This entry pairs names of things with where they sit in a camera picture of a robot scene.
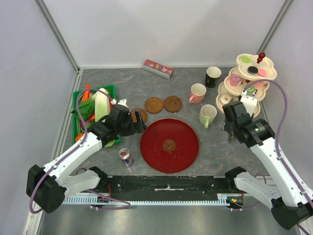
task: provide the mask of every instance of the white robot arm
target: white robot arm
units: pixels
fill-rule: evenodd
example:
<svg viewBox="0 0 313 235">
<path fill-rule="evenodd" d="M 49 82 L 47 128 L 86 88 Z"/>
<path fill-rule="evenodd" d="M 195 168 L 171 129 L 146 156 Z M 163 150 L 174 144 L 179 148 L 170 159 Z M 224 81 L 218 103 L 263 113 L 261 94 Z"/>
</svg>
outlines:
<svg viewBox="0 0 313 235">
<path fill-rule="evenodd" d="M 70 176 L 84 160 L 99 151 L 108 142 L 119 136 L 130 136 L 144 132 L 147 127 L 142 121 L 139 111 L 135 111 L 137 122 L 133 122 L 126 100 L 121 100 L 113 106 L 110 114 L 104 116 L 88 129 L 87 138 L 84 136 L 61 156 L 43 167 L 34 165 L 28 171 L 26 194 L 31 197 L 39 181 L 44 180 L 34 192 L 34 201 L 46 212 L 55 211 L 62 202 L 79 192 L 95 188 L 107 174 L 97 167 L 91 167 L 83 174 Z"/>
<path fill-rule="evenodd" d="M 229 140 L 238 139 L 240 143 L 245 143 L 261 160 L 278 190 L 255 179 L 241 167 L 234 168 L 225 175 L 231 179 L 236 188 L 249 193 L 266 205 L 276 221 L 289 230 L 313 215 L 309 202 L 313 199 L 313 190 L 297 174 L 280 146 L 280 154 L 277 154 L 275 133 L 269 124 L 263 119 L 252 120 L 252 112 L 247 111 L 253 111 L 255 106 L 256 99 L 245 94 L 241 101 L 224 105 L 224 130 L 229 134 Z M 304 191 L 300 190 L 283 163 L 301 183 Z"/>
</svg>

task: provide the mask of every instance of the gray table surface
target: gray table surface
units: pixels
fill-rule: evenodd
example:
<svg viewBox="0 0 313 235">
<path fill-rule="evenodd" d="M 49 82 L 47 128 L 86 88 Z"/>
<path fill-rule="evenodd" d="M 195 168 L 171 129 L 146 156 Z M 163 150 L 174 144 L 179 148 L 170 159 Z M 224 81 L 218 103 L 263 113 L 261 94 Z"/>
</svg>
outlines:
<svg viewBox="0 0 313 235">
<path fill-rule="evenodd" d="M 224 80 L 231 68 L 221 68 L 220 82 Z M 84 70 L 80 89 L 114 84 L 118 99 L 127 98 L 130 109 L 144 108 L 146 99 L 157 96 L 164 100 L 175 95 L 182 99 L 183 107 L 177 113 L 163 109 L 158 114 L 149 114 L 146 125 L 149 126 L 162 118 L 177 118 L 189 124 L 200 142 L 200 151 L 195 162 L 186 170 L 176 175 L 216 175 L 222 176 L 236 166 L 245 168 L 251 174 L 268 174 L 261 161 L 238 141 L 229 144 L 228 134 L 221 130 L 224 115 L 218 111 L 215 120 L 205 129 L 199 121 L 199 112 L 204 104 L 215 106 L 217 86 L 207 89 L 201 104 L 189 104 L 190 88 L 194 83 L 204 83 L 206 68 L 175 68 L 174 76 L 167 80 L 143 69 L 97 69 Z M 123 138 L 120 144 L 103 148 L 84 161 L 79 168 L 99 167 L 109 175 L 168 175 L 152 169 L 146 164 L 140 153 L 141 134 Z M 72 145 L 72 126 L 70 124 L 65 142 L 65 149 Z M 128 148 L 135 161 L 133 167 L 127 168 L 118 158 L 118 151 Z"/>
</svg>

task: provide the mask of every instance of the white wall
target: white wall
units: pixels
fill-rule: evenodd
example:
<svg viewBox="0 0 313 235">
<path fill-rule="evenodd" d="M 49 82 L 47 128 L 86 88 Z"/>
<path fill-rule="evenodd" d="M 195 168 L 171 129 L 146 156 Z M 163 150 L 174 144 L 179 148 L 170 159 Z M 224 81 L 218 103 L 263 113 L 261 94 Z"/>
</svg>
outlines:
<svg viewBox="0 0 313 235">
<path fill-rule="evenodd" d="M 82 67 L 234 65 L 284 0 L 45 0 Z"/>
<path fill-rule="evenodd" d="M 33 0 L 2 0 L 0 31 L 0 234 L 20 235 L 28 170 L 52 158 L 75 73 Z"/>
<path fill-rule="evenodd" d="M 279 82 L 288 97 L 287 119 L 280 144 L 299 175 L 313 188 L 313 1 L 291 5 L 268 48 Z M 275 131 L 283 113 L 283 98 L 271 86 L 264 100 Z"/>
</svg>

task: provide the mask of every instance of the metal frame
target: metal frame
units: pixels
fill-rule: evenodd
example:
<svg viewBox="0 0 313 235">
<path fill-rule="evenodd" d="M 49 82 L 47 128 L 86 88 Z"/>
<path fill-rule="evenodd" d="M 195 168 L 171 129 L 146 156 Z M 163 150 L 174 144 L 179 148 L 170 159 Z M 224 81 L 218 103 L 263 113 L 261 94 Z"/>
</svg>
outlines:
<svg viewBox="0 0 313 235">
<path fill-rule="evenodd" d="M 76 74 L 75 81 L 74 81 L 74 84 L 73 84 L 73 88 L 72 88 L 72 91 L 71 91 L 70 94 L 73 94 L 74 91 L 77 91 L 79 89 L 79 84 L 80 84 L 80 81 L 82 80 L 82 74 L 83 74 L 82 70 L 80 70 Z M 53 152 L 53 159 L 57 158 L 60 154 L 63 153 L 65 139 L 66 139 L 67 131 L 68 131 L 68 126 L 69 126 L 69 123 L 70 123 L 70 117 L 71 117 L 71 113 L 70 112 L 72 110 L 72 107 L 73 107 L 73 100 L 70 97 L 69 100 L 68 100 L 68 103 L 67 103 L 67 109 L 66 109 L 66 113 L 64 115 L 64 119 L 63 119 L 63 122 L 62 122 L 61 131 L 60 131 L 59 137 L 57 139 L 57 144 L 55 145 L 55 149 L 54 149 L 54 152 Z"/>
<path fill-rule="evenodd" d="M 294 0 L 285 0 L 282 7 L 280 8 L 276 18 L 274 19 L 271 27 L 269 28 L 268 33 L 266 34 L 264 40 L 262 41 L 258 51 L 256 54 L 259 54 L 260 52 L 265 51 L 266 47 L 268 46 L 270 40 L 272 39 L 274 33 L 276 32 L 280 22 L 282 21 L 283 17 L 287 13 L 288 9 L 290 8 L 291 4 Z"/>
<path fill-rule="evenodd" d="M 51 15 L 51 13 L 49 12 L 46 4 L 44 3 L 44 0 L 34 0 L 35 3 L 37 4 L 39 10 L 42 12 L 43 17 L 45 18 L 47 24 L 49 25 L 53 35 L 55 36 L 56 40 L 58 41 L 60 47 L 62 48 L 62 50 L 64 51 L 64 53 L 66 54 L 71 66 L 73 67 L 73 69 L 77 72 L 76 77 L 75 77 L 75 81 L 73 84 L 73 89 L 72 89 L 72 93 L 76 90 L 78 90 L 79 88 L 79 84 L 82 78 L 82 72 L 83 70 L 80 69 L 80 67 L 78 66 L 78 64 L 75 61 L 75 58 L 73 57 L 72 53 L 70 52 L 64 38 L 62 37 L 55 21 L 53 20 L 53 17 Z M 276 32 L 280 22 L 282 21 L 283 17 L 285 16 L 285 14 L 287 13 L 288 9 L 290 8 L 291 4 L 293 3 L 293 0 L 285 0 L 285 2 L 283 3 L 281 9 L 279 10 L 274 22 L 272 23 L 269 31 L 267 32 L 264 40 L 262 41 L 257 54 L 259 54 L 260 52 L 264 51 L 266 49 L 266 47 L 268 46 L 270 40 L 272 39 L 274 33 Z M 60 130 L 60 134 L 58 137 L 58 141 L 57 144 L 55 146 L 54 149 L 54 158 L 57 158 L 63 151 L 63 147 L 64 147 L 64 143 L 65 143 L 65 138 L 67 135 L 67 130 L 68 130 L 68 126 L 69 126 L 69 122 L 70 122 L 70 111 L 72 108 L 72 99 L 70 98 L 67 104 L 67 110 L 65 113 L 65 117 L 63 120 L 63 124 Z M 42 212 L 38 213 L 38 214 L 31 214 L 29 213 L 28 218 L 27 218 L 27 222 L 24 228 L 24 232 L 23 235 L 27 235 L 27 234 L 37 234 L 37 230 L 38 227 L 40 225 L 40 220 L 42 217 Z M 310 224 L 308 223 L 308 221 L 304 221 L 302 224 L 306 224 L 306 228 L 310 228 Z"/>
<path fill-rule="evenodd" d="M 41 11 L 43 17 L 45 18 L 45 21 L 49 25 L 53 35 L 55 36 L 56 40 L 58 41 L 60 47 L 62 48 L 62 50 L 66 54 L 66 56 L 67 56 L 70 64 L 72 65 L 73 69 L 76 72 L 79 72 L 80 68 L 79 68 L 78 64 L 76 63 L 72 53 L 70 52 L 70 50 L 69 50 L 64 38 L 62 37 L 62 34 L 60 33 L 56 23 L 54 22 L 53 17 L 50 14 L 45 2 L 43 0 L 34 0 L 34 1 L 37 4 L 39 10 Z"/>
</svg>

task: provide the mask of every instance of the carrot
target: carrot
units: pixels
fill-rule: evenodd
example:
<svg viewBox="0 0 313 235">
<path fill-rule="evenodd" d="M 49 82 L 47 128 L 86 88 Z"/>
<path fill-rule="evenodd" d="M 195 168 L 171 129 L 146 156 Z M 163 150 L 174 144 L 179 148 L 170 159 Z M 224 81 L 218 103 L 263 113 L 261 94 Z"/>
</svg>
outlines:
<svg viewBox="0 0 313 235">
<path fill-rule="evenodd" d="M 110 110 L 112 110 L 112 108 L 113 108 L 113 105 L 112 105 L 112 103 L 110 102 Z"/>
<path fill-rule="evenodd" d="M 84 133 L 78 134 L 78 136 L 76 136 L 76 138 L 75 138 L 75 143 L 76 143 L 77 141 L 79 141 L 79 139 L 80 139 L 83 135 L 84 135 Z"/>
<path fill-rule="evenodd" d="M 90 96 L 90 91 L 85 91 L 82 102 L 86 101 Z"/>
<path fill-rule="evenodd" d="M 90 120 L 90 121 L 94 121 L 95 119 L 96 119 L 96 117 L 95 117 L 94 113 L 92 113 L 92 114 L 90 115 L 90 117 L 89 117 L 89 120 Z"/>
</svg>

